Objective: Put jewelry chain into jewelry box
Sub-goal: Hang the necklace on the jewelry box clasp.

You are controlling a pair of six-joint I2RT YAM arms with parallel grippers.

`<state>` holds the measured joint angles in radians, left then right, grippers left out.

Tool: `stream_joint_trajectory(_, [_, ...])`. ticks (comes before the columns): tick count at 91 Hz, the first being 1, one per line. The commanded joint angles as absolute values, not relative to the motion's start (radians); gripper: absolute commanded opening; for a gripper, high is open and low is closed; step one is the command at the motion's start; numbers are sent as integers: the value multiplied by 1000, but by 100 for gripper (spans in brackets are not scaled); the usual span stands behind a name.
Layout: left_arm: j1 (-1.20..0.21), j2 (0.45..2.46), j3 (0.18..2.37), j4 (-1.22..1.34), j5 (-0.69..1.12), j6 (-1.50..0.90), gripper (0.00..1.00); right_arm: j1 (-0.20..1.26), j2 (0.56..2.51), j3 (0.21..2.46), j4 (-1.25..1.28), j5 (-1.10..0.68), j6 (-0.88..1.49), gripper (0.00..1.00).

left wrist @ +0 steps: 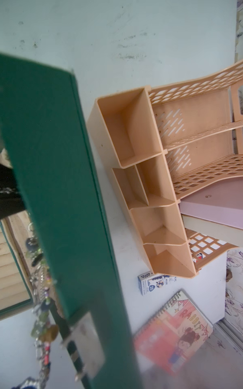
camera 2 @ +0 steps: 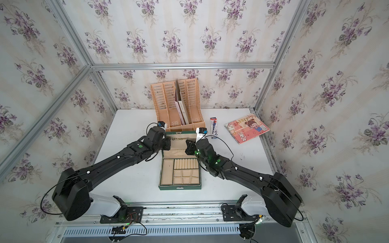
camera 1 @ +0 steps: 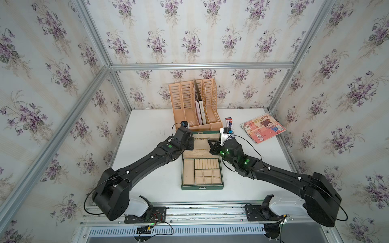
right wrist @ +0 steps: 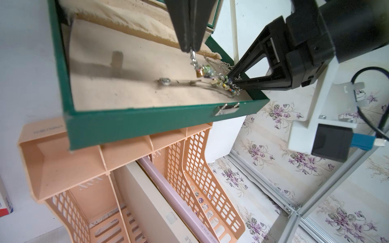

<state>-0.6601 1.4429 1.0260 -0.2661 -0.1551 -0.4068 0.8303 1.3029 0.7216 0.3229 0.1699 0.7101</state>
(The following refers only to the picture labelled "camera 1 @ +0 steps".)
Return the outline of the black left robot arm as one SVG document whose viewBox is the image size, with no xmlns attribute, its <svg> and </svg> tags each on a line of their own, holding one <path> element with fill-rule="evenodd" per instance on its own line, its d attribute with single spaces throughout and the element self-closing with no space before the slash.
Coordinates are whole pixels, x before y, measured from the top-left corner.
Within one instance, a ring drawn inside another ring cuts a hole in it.
<svg viewBox="0 0 389 243">
<path fill-rule="evenodd" d="M 186 150 L 193 150 L 194 138 L 189 128 L 181 126 L 173 136 L 160 142 L 154 150 L 138 161 L 113 170 L 106 169 L 97 186 L 87 195 L 110 221 L 125 214 L 132 188 L 154 170 L 176 161 Z"/>
</svg>

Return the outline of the green jewelry box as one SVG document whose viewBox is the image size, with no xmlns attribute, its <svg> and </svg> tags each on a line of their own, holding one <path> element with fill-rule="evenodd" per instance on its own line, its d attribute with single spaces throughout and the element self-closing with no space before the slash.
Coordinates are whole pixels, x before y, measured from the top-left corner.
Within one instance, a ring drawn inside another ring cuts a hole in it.
<svg viewBox="0 0 389 243">
<path fill-rule="evenodd" d="M 217 131 L 193 132 L 193 150 L 182 155 L 182 190 L 222 190 L 221 161 L 210 153 L 208 140 L 219 140 Z"/>
</svg>

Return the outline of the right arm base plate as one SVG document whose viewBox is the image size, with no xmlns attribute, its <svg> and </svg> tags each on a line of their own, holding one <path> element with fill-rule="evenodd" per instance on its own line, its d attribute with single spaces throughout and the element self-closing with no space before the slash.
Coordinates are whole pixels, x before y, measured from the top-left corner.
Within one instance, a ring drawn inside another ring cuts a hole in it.
<svg viewBox="0 0 389 243">
<path fill-rule="evenodd" d="M 249 222 L 278 222 L 282 216 L 276 215 L 267 206 L 245 204 L 244 210 Z"/>
</svg>

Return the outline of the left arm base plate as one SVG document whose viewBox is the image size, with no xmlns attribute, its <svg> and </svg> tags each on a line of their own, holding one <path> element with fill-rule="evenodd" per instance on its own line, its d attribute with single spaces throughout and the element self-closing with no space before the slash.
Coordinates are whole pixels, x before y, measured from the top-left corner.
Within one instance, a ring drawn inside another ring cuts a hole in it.
<svg viewBox="0 0 389 243">
<path fill-rule="evenodd" d="M 125 224 L 158 223 L 166 220 L 166 207 L 153 207 L 147 209 L 142 216 L 128 215 L 124 219 Z"/>
</svg>

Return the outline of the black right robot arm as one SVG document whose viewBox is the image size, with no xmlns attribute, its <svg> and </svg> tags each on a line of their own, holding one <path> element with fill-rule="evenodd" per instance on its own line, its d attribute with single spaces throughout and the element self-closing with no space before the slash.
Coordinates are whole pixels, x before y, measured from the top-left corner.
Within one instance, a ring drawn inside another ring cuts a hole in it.
<svg viewBox="0 0 389 243">
<path fill-rule="evenodd" d="M 299 174 L 267 164 L 245 154 L 234 138 L 225 142 L 209 139 L 208 144 L 210 153 L 232 165 L 239 175 L 268 182 L 299 196 L 304 200 L 303 209 L 315 222 L 335 226 L 342 198 L 324 175 Z"/>
</svg>

